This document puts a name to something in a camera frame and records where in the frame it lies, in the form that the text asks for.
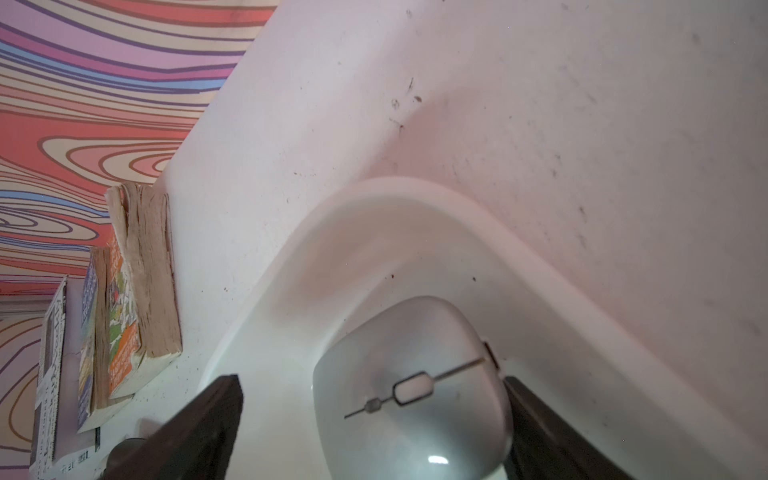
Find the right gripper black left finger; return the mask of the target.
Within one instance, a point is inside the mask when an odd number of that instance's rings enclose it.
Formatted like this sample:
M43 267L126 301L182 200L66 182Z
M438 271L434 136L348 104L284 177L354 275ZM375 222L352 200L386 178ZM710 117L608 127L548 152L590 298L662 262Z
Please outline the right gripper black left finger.
M243 411L236 375L213 381L106 479L223 479Z

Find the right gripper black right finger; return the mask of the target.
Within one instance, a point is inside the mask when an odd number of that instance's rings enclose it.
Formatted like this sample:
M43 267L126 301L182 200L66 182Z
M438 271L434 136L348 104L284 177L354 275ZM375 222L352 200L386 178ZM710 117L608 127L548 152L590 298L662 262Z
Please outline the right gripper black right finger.
M508 376L504 385L513 416L512 447L503 462L509 479L630 478L519 379Z

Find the silver wireless mouse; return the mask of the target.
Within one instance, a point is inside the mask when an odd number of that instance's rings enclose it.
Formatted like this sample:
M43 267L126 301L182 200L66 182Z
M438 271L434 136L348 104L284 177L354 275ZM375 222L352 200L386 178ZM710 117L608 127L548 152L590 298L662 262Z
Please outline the silver wireless mouse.
M334 344L314 368L313 399L334 479L485 479L512 445L491 354L433 296L404 300Z

